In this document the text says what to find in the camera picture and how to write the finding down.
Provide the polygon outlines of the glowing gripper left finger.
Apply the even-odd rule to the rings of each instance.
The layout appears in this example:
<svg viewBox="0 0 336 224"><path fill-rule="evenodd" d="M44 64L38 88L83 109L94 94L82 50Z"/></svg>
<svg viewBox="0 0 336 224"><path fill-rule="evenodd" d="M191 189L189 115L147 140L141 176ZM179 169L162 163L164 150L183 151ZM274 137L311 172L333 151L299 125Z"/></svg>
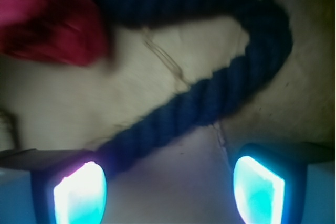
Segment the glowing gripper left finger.
<svg viewBox="0 0 336 224"><path fill-rule="evenodd" d="M1 223L101 223L106 200L92 151L1 151Z"/></svg>

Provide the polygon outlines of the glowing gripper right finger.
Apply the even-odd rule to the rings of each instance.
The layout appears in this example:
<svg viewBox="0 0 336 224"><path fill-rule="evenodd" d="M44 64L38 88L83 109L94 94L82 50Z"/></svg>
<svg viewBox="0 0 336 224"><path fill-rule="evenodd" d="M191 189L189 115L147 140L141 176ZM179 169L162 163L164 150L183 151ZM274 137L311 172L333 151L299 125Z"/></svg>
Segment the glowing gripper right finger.
<svg viewBox="0 0 336 224"><path fill-rule="evenodd" d="M335 147L246 144L235 160L233 192L244 223L335 223Z"/></svg>

